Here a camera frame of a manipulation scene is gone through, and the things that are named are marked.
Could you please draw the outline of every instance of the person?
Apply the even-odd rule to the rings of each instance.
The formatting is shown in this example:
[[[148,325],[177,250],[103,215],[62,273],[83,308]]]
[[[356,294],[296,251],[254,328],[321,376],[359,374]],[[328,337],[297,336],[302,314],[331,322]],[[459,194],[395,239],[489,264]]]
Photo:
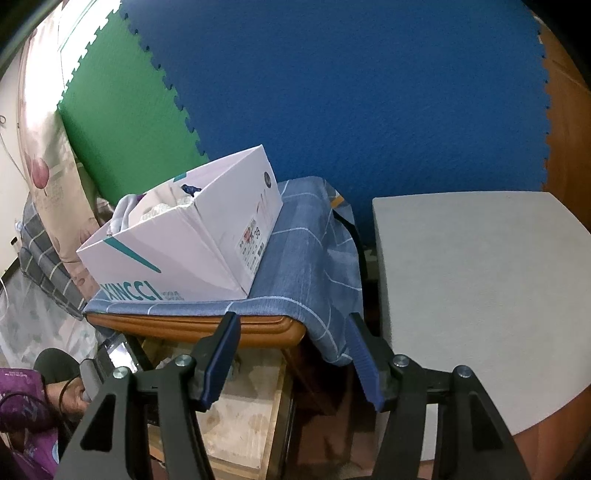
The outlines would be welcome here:
[[[2,479],[51,480],[88,403],[78,362],[56,348],[43,350],[33,370],[0,368]]]

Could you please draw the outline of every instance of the human hand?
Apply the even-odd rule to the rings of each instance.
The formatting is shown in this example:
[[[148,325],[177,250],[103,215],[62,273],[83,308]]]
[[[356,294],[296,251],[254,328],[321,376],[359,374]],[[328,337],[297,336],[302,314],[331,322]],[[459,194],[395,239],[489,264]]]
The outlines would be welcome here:
[[[59,382],[46,386],[45,391],[47,400],[56,412],[80,417],[84,415],[84,412],[89,405],[88,402],[82,400],[82,394],[85,390],[84,384],[80,377],[72,380],[62,395],[60,405],[60,394],[67,383],[68,382]]]

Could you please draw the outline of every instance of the gray table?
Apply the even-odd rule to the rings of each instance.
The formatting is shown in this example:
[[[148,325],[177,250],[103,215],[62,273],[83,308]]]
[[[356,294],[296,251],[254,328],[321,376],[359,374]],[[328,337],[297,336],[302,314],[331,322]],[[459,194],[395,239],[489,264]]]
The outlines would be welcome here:
[[[513,434],[591,383],[591,235],[551,194],[379,198],[374,218],[382,334],[396,353],[470,365]],[[436,420],[429,408],[423,459]]]

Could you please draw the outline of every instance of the wooden crate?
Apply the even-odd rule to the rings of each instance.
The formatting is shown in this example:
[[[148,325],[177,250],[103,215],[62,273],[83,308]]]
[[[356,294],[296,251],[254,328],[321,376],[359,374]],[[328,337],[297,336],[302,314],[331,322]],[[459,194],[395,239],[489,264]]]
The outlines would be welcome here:
[[[239,372],[220,399],[197,413],[203,444],[216,479],[275,480],[289,434],[293,381],[279,350],[243,349],[238,357]],[[165,462],[160,429],[148,426],[148,436],[150,454]]]

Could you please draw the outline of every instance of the blue gripper pad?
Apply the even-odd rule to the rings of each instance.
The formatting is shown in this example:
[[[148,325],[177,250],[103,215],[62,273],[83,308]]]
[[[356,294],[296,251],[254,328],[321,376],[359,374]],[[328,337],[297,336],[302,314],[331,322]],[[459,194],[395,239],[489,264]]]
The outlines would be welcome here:
[[[217,401],[226,382],[240,341],[240,316],[234,312],[226,313],[213,334],[212,340],[217,344],[204,376],[201,397],[204,411]]]
[[[389,373],[388,357],[393,356],[392,350],[388,347],[389,352],[392,353],[392,355],[388,355],[387,351],[384,352],[380,348],[378,342],[381,340],[385,343],[384,339],[371,335],[363,319],[357,313],[352,313],[345,320],[345,339],[365,398],[374,404],[376,411],[382,411],[386,401],[383,391],[385,379],[381,381],[378,363],[381,364],[382,370],[386,368],[382,376],[387,375]]]

